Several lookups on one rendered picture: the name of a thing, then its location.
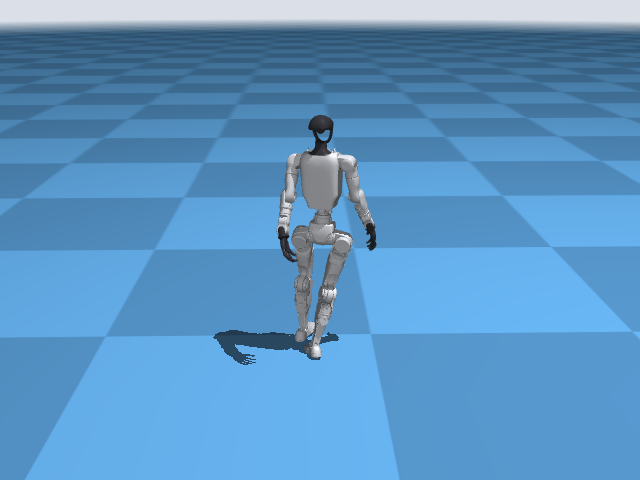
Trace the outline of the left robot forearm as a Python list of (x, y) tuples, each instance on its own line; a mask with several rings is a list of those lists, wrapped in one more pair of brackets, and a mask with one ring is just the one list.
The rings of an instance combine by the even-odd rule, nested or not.
[(292, 208), (293, 208), (293, 205), (291, 205), (291, 203), (285, 202), (285, 190), (283, 190), (280, 198), (280, 213), (279, 213), (279, 219), (278, 219), (278, 227), (276, 229), (277, 234), (278, 234), (278, 228), (280, 226), (284, 227), (285, 234), (287, 235), (289, 234), (289, 225), (290, 225)]

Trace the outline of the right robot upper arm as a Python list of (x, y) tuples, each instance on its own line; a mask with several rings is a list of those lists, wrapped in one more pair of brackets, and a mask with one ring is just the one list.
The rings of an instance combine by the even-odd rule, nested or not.
[(351, 155), (338, 155), (340, 168), (345, 172), (345, 178), (349, 189), (348, 199), (353, 203), (360, 203), (359, 175), (357, 171), (357, 161)]

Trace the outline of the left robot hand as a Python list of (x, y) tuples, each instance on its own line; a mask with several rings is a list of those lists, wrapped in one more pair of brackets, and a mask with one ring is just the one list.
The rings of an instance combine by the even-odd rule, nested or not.
[[(286, 259), (288, 259), (291, 262), (296, 262), (298, 260), (295, 260), (292, 258), (291, 255), (296, 256), (294, 252), (292, 252), (292, 250), (289, 248), (289, 243), (288, 243), (288, 238), (289, 238), (289, 234), (285, 234), (285, 229), (283, 226), (280, 226), (278, 228), (278, 239), (280, 239), (280, 245), (281, 245), (281, 249), (283, 252), (283, 255), (285, 256)], [(291, 254), (291, 255), (290, 255)]]

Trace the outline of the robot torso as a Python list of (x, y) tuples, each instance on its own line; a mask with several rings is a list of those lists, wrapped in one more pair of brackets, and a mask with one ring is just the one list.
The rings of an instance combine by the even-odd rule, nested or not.
[[(328, 148), (327, 148), (328, 149)], [(314, 149), (313, 149), (314, 150)], [(310, 209), (317, 209), (309, 223), (309, 243), (333, 245), (336, 228), (331, 213), (342, 193), (343, 170), (339, 166), (339, 152), (329, 150), (327, 156), (310, 155), (309, 147), (300, 158), (302, 194)]]

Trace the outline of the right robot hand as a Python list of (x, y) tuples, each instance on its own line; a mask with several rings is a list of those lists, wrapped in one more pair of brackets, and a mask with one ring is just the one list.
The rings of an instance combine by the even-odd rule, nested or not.
[(366, 228), (367, 228), (367, 229), (366, 229), (366, 231), (367, 231), (367, 233), (366, 233), (366, 234), (368, 235), (368, 234), (370, 233), (370, 236), (371, 236), (370, 240), (366, 242), (366, 243), (370, 243), (370, 242), (371, 242), (371, 243), (367, 246), (367, 247), (369, 247), (369, 248), (368, 248), (368, 249), (369, 249), (369, 251), (371, 251), (371, 250), (373, 250), (373, 249), (376, 247), (375, 224), (374, 224), (374, 226), (373, 226), (373, 224), (372, 224), (372, 223), (368, 223), (368, 224), (366, 225)]

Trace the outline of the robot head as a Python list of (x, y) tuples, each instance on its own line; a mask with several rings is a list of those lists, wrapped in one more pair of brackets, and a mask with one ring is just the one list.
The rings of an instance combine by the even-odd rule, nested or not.
[[(327, 156), (327, 154), (332, 153), (327, 149), (327, 143), (332, 138), (333, 126), (333, 121), (325, 115), (317, 115), (311, 119), (308, 128), (313, 131), (316, 141), (314, 150), (309, 152), (310, 155)], [(322, 134), (325, 130), (330, 130), (330, 135), (326, 141), (322, 141), (317, 133)]]

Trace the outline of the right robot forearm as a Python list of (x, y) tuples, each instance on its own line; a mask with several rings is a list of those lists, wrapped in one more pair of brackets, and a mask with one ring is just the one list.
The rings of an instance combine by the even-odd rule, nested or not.
[(363, 190), (360, 190), (359, 192), (359, 200), (360, 200), (360, 203), (355, 203), (354, 207), (358, 212), (358, 215), (360, 217), (360, 220), (363, 223), (364, 228), (367, 229), (366, 225), (368, 223), (372, 223), (374, 226), (374, 222), (373, 222), (373, 219), (371, 218), (370, 211), (367, 207), (368, 204), (366, 202), (366, 198)]

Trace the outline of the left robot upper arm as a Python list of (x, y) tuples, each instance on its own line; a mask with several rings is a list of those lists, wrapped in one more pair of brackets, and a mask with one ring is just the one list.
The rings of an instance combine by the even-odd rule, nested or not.
[(298, 169), (300, 168), (300, 158), (302, 153), (291, 154), (287, 159), (287, 169), (285, 175), (285, 202), (294, 203), (297, 194), (295, 187), (298, 180)]

